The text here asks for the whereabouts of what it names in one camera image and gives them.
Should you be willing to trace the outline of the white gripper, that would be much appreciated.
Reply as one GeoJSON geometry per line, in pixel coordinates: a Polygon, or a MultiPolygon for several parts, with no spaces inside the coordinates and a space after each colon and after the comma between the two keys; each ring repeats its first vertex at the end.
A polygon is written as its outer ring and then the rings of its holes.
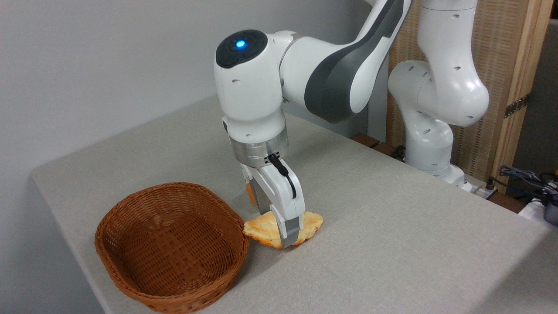
{"type": "Polygon", "coordinates": [[[251,204],[260,215],[272,211],[276,218],[281,249],[294,245],[303,228],[301,217],[306,211],[300,181],[294,171],[282,162],[288,177],[279,173],[273,165],[253,168],[241,164],[243,176],[248,183],[251,204]]]}

